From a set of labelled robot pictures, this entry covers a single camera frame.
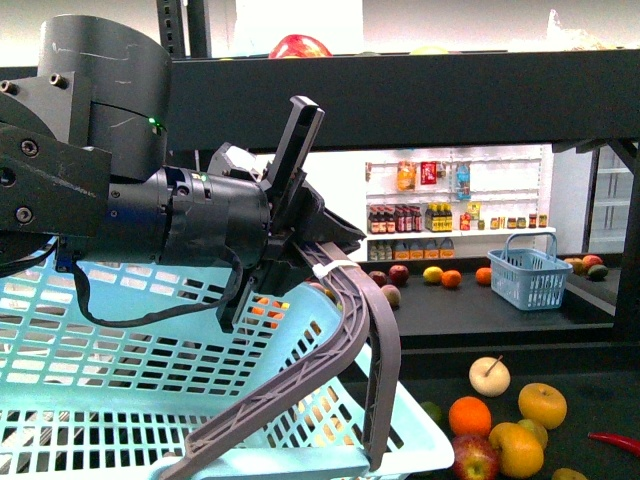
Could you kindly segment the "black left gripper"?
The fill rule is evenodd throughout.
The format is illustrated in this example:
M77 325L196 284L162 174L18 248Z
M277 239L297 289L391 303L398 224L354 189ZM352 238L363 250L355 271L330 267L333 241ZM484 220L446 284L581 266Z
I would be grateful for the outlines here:
M334 242L347 253L358 249L363 232L326 208L302 168L325 112L306 96L290 102L262 179L234 165L239 151L225 144L214 161L226 166L226 174L163 167L143 183L111 185L103 260L209 267L237 257L250 269L238 292L217 310L222 331L230 333L253 296L286 291L285 263L257 265L263 259L277 258L289 243Z

